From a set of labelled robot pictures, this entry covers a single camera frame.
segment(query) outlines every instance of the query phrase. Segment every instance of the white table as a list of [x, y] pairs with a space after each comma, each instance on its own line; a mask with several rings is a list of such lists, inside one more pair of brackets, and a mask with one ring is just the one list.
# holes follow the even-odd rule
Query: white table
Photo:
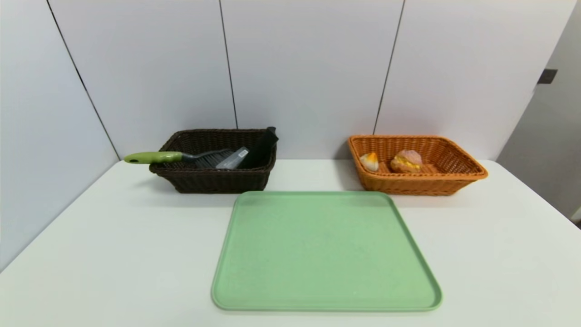
[[[120, 162], [0, 274], [2, 327], [581, 326], [581, 231], [504, 168], [394, 196], [444, 300], [420, 313], [227, 312], [210, 298], [237, 195]], [[360, 190], [352, 162], [279, 160], [267, 190]]]

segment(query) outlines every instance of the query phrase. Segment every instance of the green handle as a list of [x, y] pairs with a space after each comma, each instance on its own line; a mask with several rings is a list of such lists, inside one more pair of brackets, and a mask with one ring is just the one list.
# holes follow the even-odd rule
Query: green handle
[[181, 161], [181, 152], [139, 152], [130, 154], [123, 160], [130, 164], [159, 164], [162, 162], [176, 162]]

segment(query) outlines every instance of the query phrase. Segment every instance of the basket rim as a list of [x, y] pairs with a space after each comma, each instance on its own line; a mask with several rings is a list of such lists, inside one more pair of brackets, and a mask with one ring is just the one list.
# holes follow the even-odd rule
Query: basket rim
[[[189, 129], [189, 130], [180, 130], [171, 135], [169, 140], [167, 140], [159, 151], [167, 151], [167, 148], [170, 144], [173, 143], [175, 139], [177, 139], [180, 135], [185, 133], [247, 133], [247, 132], [258, 132], [258, 131], [266, 131], [266, 129]], [[277, 153], [277, 145], [275, 144], [272, 148], [270, 158], [268, 160], [268, 164], [261, 167], [250, 168], [250, 169], [216, 169], [216, 168], [184, 168], [184, 169], [177, 169], [177, 168], [167, 168], [163, 167], [159, 163], [152, 163], [149, 165], [149, 171], [154, 174], [163, 174], [164, 176], [168, 175], [183, 175], [184, 173], [191, 174], [195, 173], [196, 176], [206, 175], [206, 176], [228, 176], [228, 175], [259, 175], [264, 173], [270, 173], [270, 171], [274, 168], [274, 164], [276, 161], [276, 153]]]
[[[361, 138], [382, 138], [382, 139], [390, 139], [390, 138], [432, 138], [438, 139], [447, 142], [450, 144], [456, 151], [458, 151], [463, 156], [467, 157], [475, 166], [478, 167], [480, 170], [476, 173], [378, 173], [378, 172], [370, 172], [361, 163], [358, 156], [357, 151], [355, 150], [355, 145], [353, 142], [355, 140]], [[355, 162], [355, 167], [359, 171], [366, 175], [366, 177], [374, 178], [374, 179], [389, 179], [389, 180], [479, 180], [485, 179], [488, 177], [488, 171], [474, 159], [469, 153], [464, 151], [458, 144], [452, 141], [449, 138], [443, 136], [436, 136], [436, 135], [353, 135], [349, 137], [347, 143], [349, 143], [349, 150], [353, 156], [353, 161]]]

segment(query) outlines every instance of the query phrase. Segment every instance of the hand brush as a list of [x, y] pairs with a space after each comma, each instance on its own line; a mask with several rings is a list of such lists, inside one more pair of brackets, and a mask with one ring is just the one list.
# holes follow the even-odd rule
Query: hand brush
[[139, 152], [126, 156], [123, 160], [130, 164], [160, 164], [162, 162], [189, 162], [196, 165], [196, 168], [215, 168], [220, 162], [228, 158], [234, 151], [222, 149], [207, 151], [192, 155], [177, 151], [166, 152]]

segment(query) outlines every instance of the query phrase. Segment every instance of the orange wicker basket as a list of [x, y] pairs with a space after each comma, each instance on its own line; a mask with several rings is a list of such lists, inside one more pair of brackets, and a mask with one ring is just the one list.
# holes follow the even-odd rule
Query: orange wicker basket
[[[357, 174], [368, 191], [414, 196], [449, 196], [488, 176], [488, 172], [456, 143], [439, 136], [360, 135], [349, 138]], [[416, 150], [424, 163], [421, 173], [394, 173], [389, 162], [401, 150]], [[377, 153], [379, 170], [372, 172], [359, 157]]]

